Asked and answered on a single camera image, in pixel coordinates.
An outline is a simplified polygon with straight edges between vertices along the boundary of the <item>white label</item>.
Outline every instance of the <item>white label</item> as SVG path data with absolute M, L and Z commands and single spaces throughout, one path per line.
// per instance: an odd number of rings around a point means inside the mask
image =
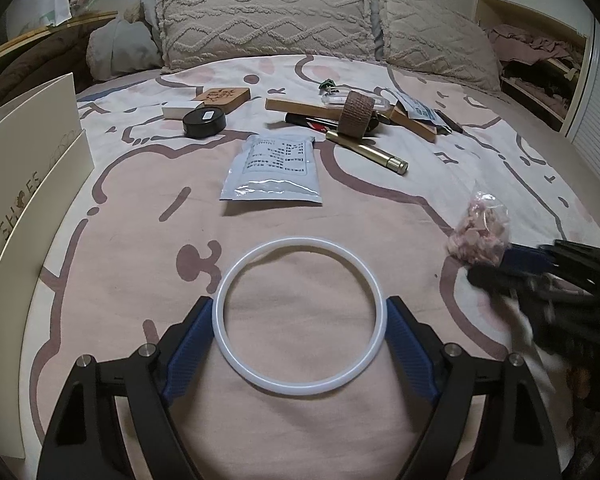
M 305 142 L 263 139 L 253 143 L 244 165 L 245 172 L 273 171 L 306 174 Z
M 422 101 L 418 101 L 404 92 L 397 92 L 397 95 L 398 101 L 400 101 L 400 104 L 402 104 L 404 110 L 407 112 L 407 116 L 410 119 L 414 119 L 416 121 L 430 121 L 436 126 L 442 126 L 449 130 L 448 125 L 442 120 L 436 111 L 429 108 Z

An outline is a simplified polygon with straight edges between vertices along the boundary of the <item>gold cylinder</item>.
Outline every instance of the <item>gold cylinder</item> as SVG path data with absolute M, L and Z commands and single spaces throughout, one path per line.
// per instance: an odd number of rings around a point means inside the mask
M 344 148 L 348 148 L 352 152 L 356 152 L 357 154 L 380 164 L 380 166 L 384 166 L 388 170 L 395 171 L 397 174 L 404 175 L 409 167 L 408 162 L 405 160 L 393 156 L 391 153 L 387 153 L 375 146 L 369 146 L 364 143 L 364 140 L 351 139 L 350 137 L 339 135 L 333 130 L 327 130 L 325 135 L 327 140 L 331 140 Z

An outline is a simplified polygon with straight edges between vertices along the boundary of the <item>packet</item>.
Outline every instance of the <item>packet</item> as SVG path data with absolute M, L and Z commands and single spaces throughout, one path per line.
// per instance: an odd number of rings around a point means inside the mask
M 395 95 L 398 98 L 398 101 L 400 101 L 400 104 L 404 107 L 404 111 L 407 112 L 408 118 L 413 119 L 414 121 L 429 121 L 430 123 L 451 132 L 448 124 L 443 121 L 442 117 L 422 101 L 418 101 L 410 95 L 400 91 L 395 92 Z
M 252 135 L 234 158 L 220 200 L 305 200 L 322 203 L 314 136 Z
M 509 242 L 509 213 L 490 193 L 474 189 L 469 207 L 446 242 L 452 256 L 468 264 L 500 264 Z

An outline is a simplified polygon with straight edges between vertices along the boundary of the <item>silicone ring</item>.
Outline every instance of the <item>silicone ring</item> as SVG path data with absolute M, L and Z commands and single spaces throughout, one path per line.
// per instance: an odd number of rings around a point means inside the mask
M 229 287 L 233 283 L 238 273 L 240 273 L 240 271 L 243 270 L 248 263 L 252 262 L 257 257 L 262 256 L 263 254 L 270 253 L 271 251 L 280 248 L 296 246 L 308 246 L 324 249 L 347 260 L 350 264 L 355 266 L 357 270 L 359 270 L 360 274 L 365 277 L 366 282 L 373 292 L 374 300 L 376 302 L 376 325 L 371 335 L 371 339 L 369 340 L 369 345 L 366 347 L 365 351 L 362 352 L 359 360 L 339 374 L 311 383 L 287 383 L 283 381 L 277 381 L 257 373 L 251 367 L 241 362 L 236 356 L 234 350 L 231 348 L 229 338 L 224 328 L 224 298 L 226 297 L 227 291 L 229 290 Z M 355 378 L 368 366 L 368 364 L 378 353 L 382 344 L 382 340 L 384 339 L 386 318 L 386 303 L 384 302 L 382 290 L 380 289 L 378 280 L 376 280 L 376 277 L 371 273 L 369 268 L 355 254 L 352 254 L 345 248 L 340 247 L 339 245 L 328 240 L 321 240 L 320 238 L 311 237 L 289 237 L 280 238 L 280 240 L 273 240 L 271 242 L 262 244 L 246 253 L 234 264 L 234 266 L 224 276 L 222 282 L 220 283 L 220 287 L 218 288 L 218 296 L 214 301 L 212 324 L 214 328 L 214 335 L 216 336 L 216 343 L 218 344 L 222 355 L 231 365 L 231 368 L 233 368 L 250 383 L 259 386 L 264 390 L 268 390 L 277 394 L 288 396 L 310 396 L 339 388 L 343 384 L 346 384 Z

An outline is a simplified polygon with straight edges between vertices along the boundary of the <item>white packet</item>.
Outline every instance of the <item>white packet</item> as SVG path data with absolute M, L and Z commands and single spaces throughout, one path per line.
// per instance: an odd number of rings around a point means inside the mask
M 408 118 L 413 119 L 414 121 L 429 121 L 436 126 L 442 126 L 445 130 L 451 131 L 448 124 L 443 121 L 442 117 L 422 101 L 418 101 L 404 92 L 397 91 L 395 94 L 398 97 L 398 101 L 400 101 L 400 104 L 407 112 Z
M 322 203 L 314 136 L 252 135 L 234 158 L 220 200 L 307 200 Z

